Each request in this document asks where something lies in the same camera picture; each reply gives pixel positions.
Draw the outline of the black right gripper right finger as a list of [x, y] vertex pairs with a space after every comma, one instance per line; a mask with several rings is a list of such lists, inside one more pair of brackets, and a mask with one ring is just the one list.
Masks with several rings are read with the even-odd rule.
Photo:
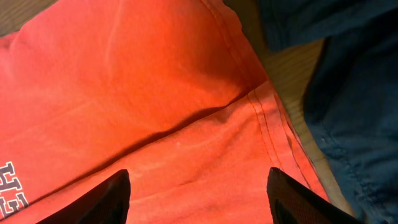
[[361, 224], [276, 167], [270, 168], [267, 194], [274, 224]]

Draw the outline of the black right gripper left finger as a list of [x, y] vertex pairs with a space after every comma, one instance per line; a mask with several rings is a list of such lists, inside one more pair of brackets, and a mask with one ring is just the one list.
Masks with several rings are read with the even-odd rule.
[[125, 224], [130, 195], [129, 174], [122, 169], [39, 224]]

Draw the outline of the red printed t-shirt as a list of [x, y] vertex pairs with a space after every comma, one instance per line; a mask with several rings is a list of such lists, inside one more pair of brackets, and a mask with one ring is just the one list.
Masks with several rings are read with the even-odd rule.
[[128, 223], [270, 223], [271, 167], [326, 197], [222, 1], [58, 1], [1, 38], [3, 223], [118, 171]]

